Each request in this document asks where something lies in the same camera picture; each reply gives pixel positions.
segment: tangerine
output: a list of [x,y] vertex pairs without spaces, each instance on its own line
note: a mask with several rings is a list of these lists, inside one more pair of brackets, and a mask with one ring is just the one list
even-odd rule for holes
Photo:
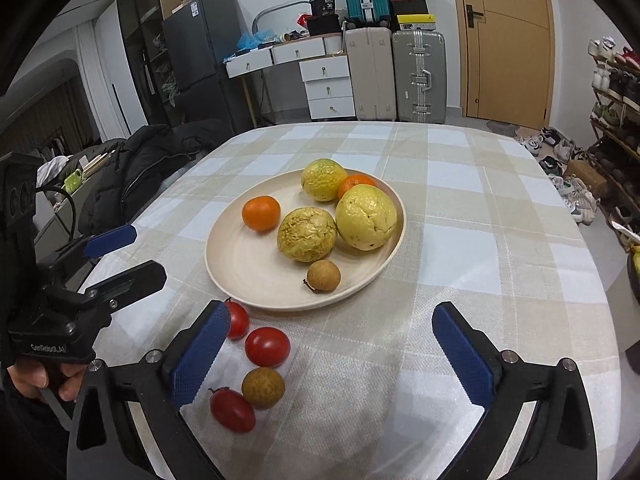
[[280,204],[273,196],[257,196],[242,208],[242,221],[249,229],[262,232],[280,222]]
[[369,184],[370,186],[378,187],[370,176],[362,174],[350,175],[342,181],[342,184],[340,184],[338,188],[338,200],[340,200],[348,190],[358,184]]

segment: beige plate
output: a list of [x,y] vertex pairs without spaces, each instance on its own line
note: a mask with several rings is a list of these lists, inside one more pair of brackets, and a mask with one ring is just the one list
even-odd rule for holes
[[[365,174],[353,170],[347,173]],[[302,170],[297,170],[261,182],[236,198],[213,224],[205,248],[205,263],[211,279],[226,295],[267,310],[318,308],[343,300],[371,283],[398,251],[406,230],[404,205],[390,186],[369,175],[396,206],[396,231],[385,245],[374,251],[352,249],[338,236],[327,259],[338,265],[342,281],[333,292],[312,293],[302,283],[309,264],[290,260],[278,250],[278,229],[258,234],[242,223],[244,204],[262,195],[273,196],[280,203],[281,219],[296,208],[310,206],[326,209],[335,217],[336,202],[313,200],[302,191],[301,176]]]

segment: red tomato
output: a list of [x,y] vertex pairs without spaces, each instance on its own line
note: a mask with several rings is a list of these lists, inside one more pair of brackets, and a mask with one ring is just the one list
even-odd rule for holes
[[226,335],[229,339],[240,339],[249,331],[249,315],[242,305],[235,301],[225,301],[231,315],[231,327]]
[[254,365],[275,368],[289,357],[291,343],[282,330],[266,326],[247,336],[244,351]]
[[230,390],[212,390],[209,400],[211,415],[222,426],[236,433],[248,433],[255,427],[255,412],[244,397]]

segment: white curtain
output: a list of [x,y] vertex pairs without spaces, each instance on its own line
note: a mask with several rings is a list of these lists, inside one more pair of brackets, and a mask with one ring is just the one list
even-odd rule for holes
[[118,120],[118,115],[109,96],[107,81],[102,72],[98,45],[95,42],[94,24],[84,22],[74,27],[78,67],[89,106],[94,114],[100,138],[105,141],[127,137]]

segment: brown curtain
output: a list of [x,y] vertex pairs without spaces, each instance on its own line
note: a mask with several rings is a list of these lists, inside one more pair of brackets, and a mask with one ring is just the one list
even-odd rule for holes
[[52,137],[63,137],[73,153],[92,143],[93,132],[78,92],[84,91],[78,76],[62,83],[25,110],[0,133],[0,156],[29,153]]

